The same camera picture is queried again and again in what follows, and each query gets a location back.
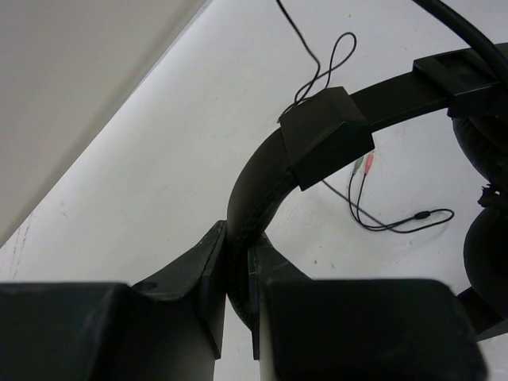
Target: cable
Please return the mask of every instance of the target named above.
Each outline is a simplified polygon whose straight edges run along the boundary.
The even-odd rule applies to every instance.
[[[440,0],[413,0],[462,38],[491,67],[508,89],[508,60],[472,23]]]
[[[302,32],[300,31],[300,29],[298,28],[298,26],[294,23],[293,19],[291,18],[291,16],[289,15],[289,13],[287,12],[286,8],[284,7],[284,5],[281,3],[280,0],[276,0],[277,2],[277,5],[279,6],[280,10],[282,11],[284,17],[287,19],[287,21],[291,24],[291,27],[293,28],[293,30],[296,32],[296,34],[298,35],[300,41],[302,42],[303,44],[303,47],[305,48],[305,50],[307,51],[307,53],[309,54],[310,57],[312,57],[312,59],[314,60],[314,62],[316,63],[317,65],[317,71],[316,71],[316,74],[314,75],[314,77],[309,81],[307,82],[305,85],[303,85],[302,87],[300,87],[298,89],[298,91],[296,92],[296,94],[294,95],[294,101],[292,104],[290,104],[281,114],[284,115],[285,113],[287,113],[289,110],[292,110],[294,109],[296,106],[298,106],[299,104],[301,104],[302,102],[312,98],[312,97],[307,97],[307,95],[309,94],[310,90],[312,89],[312,87],[314,86],[314,84],[321,78],[323,78],[325,75],[328,76],[328,79],[326,81],[326,85],[325,85],[325,89],[328,88],[329,84],[330,84],[330,80],[331,80],[331,76],[332,76],[332,72],[334,72],[336,69],[338,69],[339,67],[341,67],[343,64],[345,64],[349,58],[351,58],[352,54],[355,52],[356,50],[356,44],[357,44],[357,39],[356,39],[356,35],[355,33],[353,32],[346,32],[346,33],[343,33],[339,36],[339,38],[337,38],[337,40],[335,41],[335,45],[333,46],[333,50],[332,50],[332,55],[330,56],[330,62],[329,62],[329,68],[327,71],[321,73],[321,62],[319,61],[319,59],[316,57],[316,55],[312,52],[312,50],[310,49],[309,45],[307,44]],[[341,61],[339,62],[337,65],[333,66],[333,59],[335,58],[335,53],[336,53],[336,50],[337,50],[337,47],[339,45],[339,43],[342,41],[342,39],[344,37],[347,37],[347,36],[350,36],[353,40],[353,45],[352,45],[352,48],[351,50],[349,51],[348,55]]]
[[[353,219],[360,226],[362,226],[366,230],[369,230],[371,232],[386,232],[388,230],[388,231],[391,231],[392,233],[397,233],[397,234],[411,234],[411,233],[419,232],[419,231],[424,230],[424,229],[428,229],[428,228],[432,228],[434,226],[438,226],[438,225],[444,224],[444,223],[446,223],[448,221],[451,221],[455,217],[455,212],[453,210],[447,209],[447,208],[440,208],[440,209],[435,209],[435,210],[423,210],[422,212],[416,213],[412,217],[407,217],[407,218],[404,218],[404,219],[402,219],[400,221],[395,221],[395,222],[391,222],[390,224],[386,224],[386,223],[380,221],[378,218],[372,216],[370,213],[368,213],[366,210],[364,210],[364,209],[362,209],[360,207],[361,195],[362,195],[362,192],[363,192],[363,189],[364,189],[365,179],[367,178],[366,174],[364,174],[364,176],[362,178],[362,183],[360,185],[360,193],[359,193],[359,196],[358,196],[358,201],[356,203],[354,203],[352,201],[351,188],[352,188],[352,181],[353,181],[353,179],[355,177],[355,174],[356,174],[356,172],[353,171],[353,173],[351,174],[351,177],[349,178],[348,195],[347,196],[342,194],[337,188],[335,188],[332,185],[330,185],[326,180],[323,180],[322,182],[334,194],[336,194],[337,196],[341,197],[343,200],[345,200],[348,203],[349,211],[351,213],[351,216],[353,217]],[[365,215],[366,217],[368,217],[371,220],[373,220],[373,222],[375,222],[378,225],[367,225],[367,224],[365,224],[361,220],[360,212],[363,215]],[[440,220],[440,221],[432,222],[430,224],[423,225],[423,226],[420,226],[420,227],[415,228],[415,229],[409,229],[409,230],[395,229],[395,228],[397,228],[397,227],[399,227],[401,225],[404,225],[404,224],[406,224],[406,223],[408,223],[410,221],[424,220],[424,219],[432,216],[433,214],[437,214],[437,213],[448,213],[449,216],[444,218],[444,219],[442,219],[442,220]]]
[[[316,70],[316,74],[314,75],[314,77],[312,78],[312,80],[310,81],[310,85],[309,87],[307,88],[307,90],[305,91],[305,93],[303,94],[302,98],[301,99],[298,99],[297,96],[295,95],[294,96],[294,106],[297,106],[301,101],[302,99],[304,99],[307,94],[309,94],[309,91],[310,89],[312,88],[312,86],[315,84],[315,82],[318,80],[318,76],[319,76],[319,73],[321,71],[321,62],[319,62],[318,58],[316,57],[316,55],[312,52],[312,50],[310,50],[309,48],[309,45],[307,44],[307,42],[305,41],[305,38],[303,38],[303,35],[302,35],[302,32],[300,32],[300,29],[298,29],[298,26],[296,26],[296,24],[294,23],[293,19],[291,18],[291,16],[289,15],[289,13],[286,11],[286,8],[284,7],[284,5],[281,3],[280,0],[276,0],[277,1],[277,5],[279,6],[280,10],[282,11],[284,17],[287,19],[287,21],[291,24],[291,26],[293,27],[293,30],[296,32],[296,34],[298,35],[300,41],[302,42],[303,44],[303,47],[305,48],[305,50],[307,51],[307,53],[309,54],[309,56],[312,57],[312,59],[314,60],[314,62],[316,63],[317,65],[317,70]]]

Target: white wall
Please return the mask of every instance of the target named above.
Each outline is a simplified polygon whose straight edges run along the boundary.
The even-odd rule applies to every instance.
[[[356,54],[333,77],[350,92],[464,46],[409,0],[286,2],[323,61],[338,35],[357,33]],[[508,41],[508,2],[449,3],[494,41]],[[214,0],[0,251],[0,278],[133,283],[157,271],[225,217],[244,163],[313,73],[274,1]],[[456,218],[446,228],[365,232],[317,185],[287,199],[270,238],[313,277],[423,276],[462,291],[464,235],[485,182],[450,120],[444,111],[426,115],[375,142],[365,207],[387,221],[450,207]],[[348,175],[330,182],[344,189]],[[491,379],[508,380],[508,338],[483,349]],[[259,371],[248,331],[228,309],[216,380],[239,379],[259,380]]]
[[[0,2],[0,244],[203,3]]]

